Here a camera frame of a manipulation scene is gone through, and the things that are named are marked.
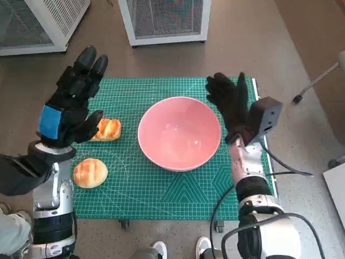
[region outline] white panel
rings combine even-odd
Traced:
[[[202,18],[202,23],[201,23],[201,36],[203,40],[207,40],[209,21],[210,21],[210,12],[211,12],[211,0],[204,0],[203,18]]]
[[[340,220],[345,226],[345,163],[323,173],[323,177],[338,211]]]
[[[123,23],[125,24],[128,40],[131,46],[138,45],[135,43],[135,36],[133,31],[133,25],[129,14],[129,9],[127,7],[126,0],[118,0],[120,11],[122,14]]]
[[[86,4],[85,0],[43,0],[61,32],[66,36]]]
[[[0,56],[63,52],[66,51],[66,49],[67,47],[54,46],[53,44],[26,45],[21,47],[4,47],[0,50]]]

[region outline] white cabinet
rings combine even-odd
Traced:
[[[207,40],[211,0],[118,0],[131,46]]]
[[[63,52],[90,0],[0,0],[0,56]]]

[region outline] white sneaker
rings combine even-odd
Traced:
[[[195,258],[200,259],[201,254],[208,248],[211,248],[211,241],[207,237],[200,237],[195,247]]]
[[[158,251],[158,253],[162,256],[163,259],[168,259],[168,250],[164,242],[158,241],[154,243],[152,247]]]

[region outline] pink bowl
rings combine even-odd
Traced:
[[[153,163],[184,172],[206,163],[217,151],[222,131],[215,113],[189,97],[157,102],[142,117],[139,145]]]

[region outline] black glove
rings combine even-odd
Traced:
[[[45,104],[39,118],[38,135],[50,147],[67,147],[73,142],[90,140],[98,131],[103,111],[88,118],[88,99],[99,90],[99,83],[108,65],[108,57],[96,58],[96,49],[87,47],[68,66],[57,82],[58,89]]]
[[[237,134],[246,134],[248,119],[248,89],[244,73],[240,73],[237,86],[222,73],[207,77],[207,99],[217,106],[228,131],[226,142]]]

